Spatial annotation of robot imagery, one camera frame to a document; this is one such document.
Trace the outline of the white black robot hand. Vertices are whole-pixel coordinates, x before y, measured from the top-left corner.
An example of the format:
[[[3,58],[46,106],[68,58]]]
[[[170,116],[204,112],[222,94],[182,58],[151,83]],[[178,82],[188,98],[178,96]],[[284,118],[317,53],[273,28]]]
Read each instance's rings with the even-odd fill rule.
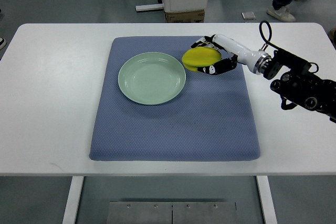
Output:
[[[228,38],[224,35],[214,34],[212,36],[204,36],[191,45],[191,48],[209,47],[213,49],[225,50],[228,54],[236,55],[237,62],[246,65],[250,72],[254,74],[262,74],[262,64],[268,57],[264,51],[252,51],[244,45]]]

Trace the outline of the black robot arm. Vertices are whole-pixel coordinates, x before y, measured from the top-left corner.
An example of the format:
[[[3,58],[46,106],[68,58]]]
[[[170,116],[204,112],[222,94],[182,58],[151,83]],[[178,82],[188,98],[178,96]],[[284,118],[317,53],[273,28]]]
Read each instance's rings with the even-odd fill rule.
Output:
[[[271,80],[286,66],[289,71],[272,81],[270,89],[279,94],[283,110],[301,106],[309,111],[325,114],[335,122],[335,81],[321,79],[309,69],[313,65],[284,49],[274,51],[274,57],[266,57],[257,65],[264,78]]]

